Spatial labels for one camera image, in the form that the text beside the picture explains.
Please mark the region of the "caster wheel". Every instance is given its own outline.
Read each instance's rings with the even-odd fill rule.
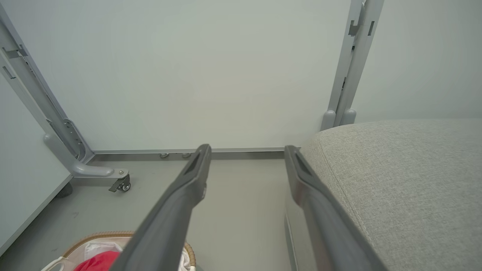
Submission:
[[[124,185],[124,186],[122,186],[121,189],[122,189],[122,191],[127,191],[127,190],[131,189],[131,184]]]

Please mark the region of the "wicker basket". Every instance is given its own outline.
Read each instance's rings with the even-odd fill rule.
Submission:
[[[56,265],[63,265],[62,271],[73,271],[84,261],[84,249],[91,242],[111,242],[124,248],[131,239],[133,231],[106,231],[89,235],[75,245],[71,246],[61,257],[49,263],[42,271],[50,271]],[[196,257],[194,251],[188,243],[184,243],[184,248],[189,253],[191,271],[196,271]]]

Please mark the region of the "metal slot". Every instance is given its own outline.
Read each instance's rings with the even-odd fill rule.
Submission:
[[[372,35],[372,30],[373,30],[373,25],[375,24],[375,21],[372,21],[372,23],[370,24],[370,30],[368,31],[368,36],[371,36]]]
[[[5,73],[8,75],[8,77],[10,79],[15,79],[16,77],[15,76],[12,76],[12,74],[10,73],[10,71],[7,69],[7,67],[3,66],[3,70],[5,71]]]

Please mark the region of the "gray metal frame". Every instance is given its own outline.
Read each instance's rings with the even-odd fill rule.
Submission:
[[[350,107],[372,45],[383,2],[384,0],[351,2],[332,95],[328,110],[323,115],[321,131],[355,122],[356,111]]]
[[[0,72],[46,135],[45,144],[76,178],[117,179],[111,191],[130,188],[129,170],[88,166],[94,156],[62,110],[0,4]]]
[[[82,138],[73,122],[67,118],[62,107],[52,94],[47,82],[42,77],[28,49],[13,27],[7,13],[0,4],[0,47],[7,58],[8,66],[2,65],[7,79],[20,78],[25,89],[30,93],[42,111],[48,124],[55,130],[72,155],[86,163],[94,153]]]
[[[362,0],[351,0],[350,10],[348,11],[347,25],[345,27],[345,37],[341,45],[340,58],[336,67],[335,80],[333,82],[328,110],[323,115],[321,131],[333,127],[335,112],[338,107],[341,91],[350,68],[352,48],[355,42],[356,29],[359,26],[360,14],[363,7]]]

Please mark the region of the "metal bracket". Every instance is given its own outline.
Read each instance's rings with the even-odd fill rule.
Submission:
[[[75,178],[121,179],[129,174],[129,170],[125,168],[90,166],[81,163],[70,154],[64,143],[55,135],[46,134],[43,138],[43,142]]]
[[[351,21],[350,24],[350,30],[348,30],[348,34],[352,37],[356,36],[358,33],[358,29],[360,29],[360,24],[358,23],[357,26],[354,26],[353,24],[355,23],[354,20]]]
[[[17,49],[17,50],[11,50],[11,51],[6,51],[5,49],[3,50],[9,59],[17,58],[21,56],[28,56],[27,52],[24,49]]]

